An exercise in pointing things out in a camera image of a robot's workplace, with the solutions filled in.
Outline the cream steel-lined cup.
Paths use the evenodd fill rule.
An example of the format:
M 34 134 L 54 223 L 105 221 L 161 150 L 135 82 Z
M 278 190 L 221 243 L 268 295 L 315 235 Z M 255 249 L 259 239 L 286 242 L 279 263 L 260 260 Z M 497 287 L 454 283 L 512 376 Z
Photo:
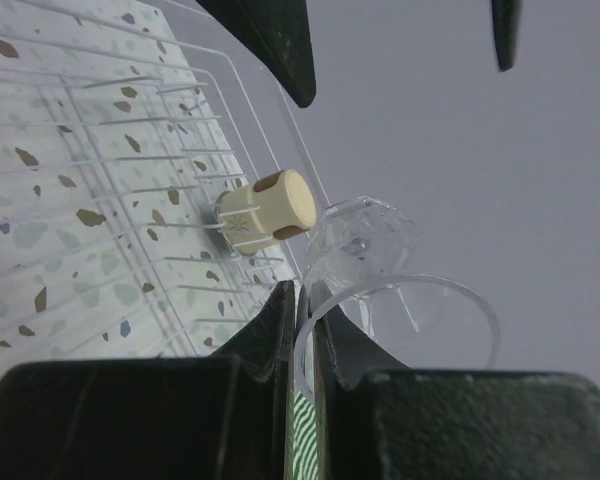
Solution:
M 282 170 L 223 193 L 221 231 L 240 254 L 259 251 L 309 231 L 317 221 L 313 193 L 296 170 Z

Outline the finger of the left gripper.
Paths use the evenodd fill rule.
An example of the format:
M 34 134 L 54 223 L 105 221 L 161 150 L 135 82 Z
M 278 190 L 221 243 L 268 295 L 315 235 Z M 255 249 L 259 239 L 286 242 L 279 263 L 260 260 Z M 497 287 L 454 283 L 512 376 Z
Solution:
M 516 60 L 521 0 L 491 0 L 490 4 L 497 66 L 506 72 Z
M 199 5 L 273 74 L 295 104 L 316 96 L 305 0 L 203 0 Z

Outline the clear glass cup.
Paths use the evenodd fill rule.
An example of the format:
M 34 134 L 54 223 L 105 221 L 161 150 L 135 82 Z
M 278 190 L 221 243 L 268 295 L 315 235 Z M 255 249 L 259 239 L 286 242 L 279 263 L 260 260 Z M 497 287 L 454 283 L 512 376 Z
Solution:
M 315 399 L 319 325 L 337 319 L 400 364 L 486 369 L 500 350 L 492 305 L 455 279 L 401 210 L 369 196 L 328 207 L 311 230 L 298 306 L 294 376 Z

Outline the white wire dish rack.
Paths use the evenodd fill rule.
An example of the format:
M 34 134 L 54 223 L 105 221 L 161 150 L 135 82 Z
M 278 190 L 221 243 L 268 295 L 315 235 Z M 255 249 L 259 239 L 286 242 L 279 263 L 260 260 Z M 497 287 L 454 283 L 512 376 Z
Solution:
M 212 353 L 301 276 L 304 237 L 221 198 L 296 170 L 267 66 L 208 1 L 0 1 L 0 378 L 29 362 Z

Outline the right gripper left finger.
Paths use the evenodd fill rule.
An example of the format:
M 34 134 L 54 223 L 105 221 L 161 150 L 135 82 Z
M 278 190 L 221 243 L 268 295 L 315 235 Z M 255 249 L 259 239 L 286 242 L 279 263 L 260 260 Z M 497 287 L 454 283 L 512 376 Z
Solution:
M 0 380 L 0 479 L 288 479 L 295 289 L 198 358 L 47 361 Z

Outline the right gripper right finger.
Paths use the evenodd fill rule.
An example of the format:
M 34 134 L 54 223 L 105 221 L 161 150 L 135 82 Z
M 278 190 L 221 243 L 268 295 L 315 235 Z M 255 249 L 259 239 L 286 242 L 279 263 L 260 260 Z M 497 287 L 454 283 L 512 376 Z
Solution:
M 340 309 L 314 339 L 324 479 L 600 479 L 600 389 L 582 376 L 411 369 Z

